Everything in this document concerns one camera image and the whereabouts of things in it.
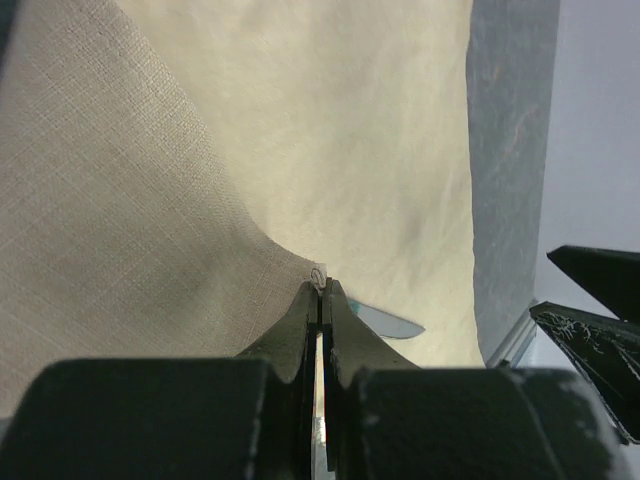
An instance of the beige cloth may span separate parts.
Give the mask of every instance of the beige cloth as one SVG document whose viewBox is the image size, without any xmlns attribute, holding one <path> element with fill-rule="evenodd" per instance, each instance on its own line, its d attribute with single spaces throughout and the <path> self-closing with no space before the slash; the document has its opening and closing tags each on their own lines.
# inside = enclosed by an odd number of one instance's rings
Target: beige cloth
<svg viewBox="0 0 640 480">
<path fill-rule="evenodd" d="M 205 123 L 258 225 L 355 299 L 482 365 L 465 55 L 471 0 L 116 0 Z"/>
<path fill-rule="evenodd" d="M 59 358 L 255 339 L 312 263 L 251 216 L 425 325 L 398 347 L 411 360 L 480 364 L 469 0 L 177 3 L 124 5 L 161 60 L 110 0 L 20 2 L 0 82 L 0 416 Z"/>
</svg>

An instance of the cloth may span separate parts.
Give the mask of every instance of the cloth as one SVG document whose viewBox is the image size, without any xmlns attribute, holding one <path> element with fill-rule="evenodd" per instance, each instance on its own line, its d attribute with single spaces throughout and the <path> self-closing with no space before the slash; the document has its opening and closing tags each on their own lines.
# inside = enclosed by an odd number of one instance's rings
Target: cloth
<svg viewBox="0 0 640 480">
<path fill-rule="evenodd" d="M 480 365 L 470 2 L 156 4 L 121 2 L 132 21 L 111 0 L 21 2 L 0 416 L 57 359 L 237 353 L 309 278 L 302 257 L 424 325 L 394 344 L 412 361 Z"/>
<path fill-rule="evenodd" d="M 116 0 L 216 134 L 252 218 L 360 303 L 483 365 L 465 61 L 471 0 Z"/>
</svg>

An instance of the white wall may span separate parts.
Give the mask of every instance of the white wall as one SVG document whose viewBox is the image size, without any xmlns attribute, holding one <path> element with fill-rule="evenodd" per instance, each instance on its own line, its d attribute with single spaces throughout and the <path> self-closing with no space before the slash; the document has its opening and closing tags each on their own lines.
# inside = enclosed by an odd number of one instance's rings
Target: white wall
<svg viewBox="0 0 640 480">
<path fill-rule="evenodd" d="M 562 0 L 535 295 L 609 314 L 545 253 L 640 251 L 640 1 Z M 538 331 L 534 364 L 571 368 Z M 640 447 L 626 448 L 640 479 Z"/>
</svg>

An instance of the dark object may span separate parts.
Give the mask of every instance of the dark object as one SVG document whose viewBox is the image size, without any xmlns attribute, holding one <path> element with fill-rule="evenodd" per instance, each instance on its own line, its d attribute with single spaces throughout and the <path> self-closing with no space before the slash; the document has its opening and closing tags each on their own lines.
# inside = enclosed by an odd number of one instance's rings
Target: dark object
<svg viewBox="0 0 640 480">
<path fill-rule="evenodd" d="M 535 322 L 597 390 L 622 443 L 640 443 L 640 255 L 561 247 L 549 259 L 596 300 L 612 319 L 543 303 Z"/>
<path fill-rule="evenodd" d="M 308 479 L 319 330 L 328 458 L 341 480 L 630 478 L 578 376 L 419 369 L 328 279 L 321 297 L 303 284 L 233 359 L 49 367 L 0 446 L 0 479 Z"/>
</svg>

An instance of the gray blade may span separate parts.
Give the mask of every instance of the gray blade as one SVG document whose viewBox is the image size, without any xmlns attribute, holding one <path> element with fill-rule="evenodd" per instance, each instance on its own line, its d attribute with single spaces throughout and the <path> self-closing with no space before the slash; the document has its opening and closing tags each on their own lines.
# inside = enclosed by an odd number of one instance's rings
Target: gray blade
<svg viewBox="0 0 640 480">
<path fill-rule="evenodd" d="M 424 328 L 420 325 L 362 305 L 354 300 L 349 300 L 349 305 L 354 313 L 381 337 L 413 338 L 424 332 Z"/>
</svg>

